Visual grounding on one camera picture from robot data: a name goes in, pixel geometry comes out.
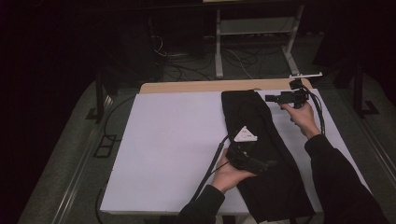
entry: person's right hand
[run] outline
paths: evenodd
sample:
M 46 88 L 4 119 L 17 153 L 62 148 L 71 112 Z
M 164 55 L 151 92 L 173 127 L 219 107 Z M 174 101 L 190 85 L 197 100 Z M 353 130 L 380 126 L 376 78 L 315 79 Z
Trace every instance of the person's right hand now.
M 300 127 L 301 132 L 308 139 L 320 134 L 317 124 L 314 119 L 314 110 L 312 106 L 305 102 L 303 106 L 299 109 L 294 109 L 288 104 L 279 104 L 281 108 L 288 111 L 290 114 L 290 120 Z

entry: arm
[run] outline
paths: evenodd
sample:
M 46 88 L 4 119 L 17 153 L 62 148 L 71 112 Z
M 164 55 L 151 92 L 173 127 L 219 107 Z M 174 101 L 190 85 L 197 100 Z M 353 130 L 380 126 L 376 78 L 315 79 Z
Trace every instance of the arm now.
M 188 203 L 177 216 L 176 224 L 202 224 L 215 223 L 216 214 L 224 202 L 224 194 L 227 190 L 235 187 L 240 181 L 254 174 L 240 171 L 228 163 L 224 149 L 217 163 L 217 171 L 211 185 L 205 186 L 196 201 Z
M 305 150 L 311 157 L 315 188 L 325 223 L 389 223 L 370 191 L 363 186 L 344 155 L 320 134 L 309 103 L 301 109 L 282 105 L 308 138 Z

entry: table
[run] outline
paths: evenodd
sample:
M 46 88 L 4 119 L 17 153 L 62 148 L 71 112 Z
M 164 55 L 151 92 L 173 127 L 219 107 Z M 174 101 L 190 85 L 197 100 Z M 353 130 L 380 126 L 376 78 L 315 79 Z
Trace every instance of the table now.
M 304 5 L 314 1 L 310 0 L 203 0 L 202 2 L 188 2 L 188 3 L 140 3 L 140 7 L 133 4 L 133 7 L 116 6 L 106 8 L 90 8 L 85 9 L 85 13 L 120 13 L 120 12 L 139 12 L 150 13 L 155 16 L 155 12 L 168 11 L 177 13 L 177 10 L 216 10 L 217 17 L 213 21 L 216 23 L 216 53 L 215 66 L 216 77 L 223 78 L 222 59 L 221 59 L 221 44 L 220 38 L 222 35 L 244 35 L 244 34 L 268 34 L 268 33 L 289 33 L 289 41 L 286 46 L 282 47 L 282 52 L 285 60 L 290 68 L 292 76 L 300 75 L 300 71 L 296 62 L 293 59 L 291 50 L 294 44 L 295 36 L 299 28 L 300 20 L 304 12 Z M 233 19 L 224 20 L 221 17 L 223 9 L 232 8 L 238 10 L 239 8 L 268 8 L 268 7 L 295 7 L 294 14 L 291 15 L 273 15 L 271 17 L 263 17 L 260 19 Z
M 265 90 L 257 91 L 264 98 L 264 94 L 289 90 L 290 81 L 281 78 L 143 85 L 135 98 L 100 210 L 129 215 L 177 214 L 192 197 L 219 141 L 226 135 L 220 93 L 260 89 Z M 303 79 L 303 83 L 321 99 L 308 80 Z M 275 103 L 267 104 L 279 134 L 296 160 L 308 198 L 320 213 L 310 158 L 304 150 L 306 140 L 299 128 L 290 124 L 286 111 Z M 329 141 L 351 162 L 367 187 L 323 102 L 322 106 Z M 248 215 L 237 188 L 226 193 L 219 214 Z

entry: white paper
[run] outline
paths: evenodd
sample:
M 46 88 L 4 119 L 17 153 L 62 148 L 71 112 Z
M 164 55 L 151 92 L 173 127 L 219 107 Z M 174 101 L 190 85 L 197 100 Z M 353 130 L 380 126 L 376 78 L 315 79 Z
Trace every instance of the white paper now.
M 279 95 L 281 91 L 258 91 Z M 317 90 L 312 90 L 321 101 Z M 210 165 L 220 141 L 227 135 L 221 92 L 145 93 L 134 100 L 120 149 L 111 173 L 101 211 L 112 214 L 176 214 L 187 204 Z M 326 136 L 355 167 L 326 105 L 322 103 Z M 287 111 L 267 103 L 274 124 L 296 160 L 305 190 L 321 212 L 312 180 L 306 138 L 290 122 Z M 226 193 L 220 214 L 248 214 L 237 188 Z

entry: black sleeve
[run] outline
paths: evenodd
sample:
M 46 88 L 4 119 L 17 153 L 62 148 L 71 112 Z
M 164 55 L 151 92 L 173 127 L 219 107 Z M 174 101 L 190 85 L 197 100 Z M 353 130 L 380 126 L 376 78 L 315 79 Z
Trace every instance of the black sleeve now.
M 355 169 L 328 139 L 316 135 L 305 144 L 324 223 L 389 223 Z
M 188 203 L 177 216 L 176 224 L 211 224 L 224 202 L 224 194 L 211 185 L 206 185 L 196 201 Z

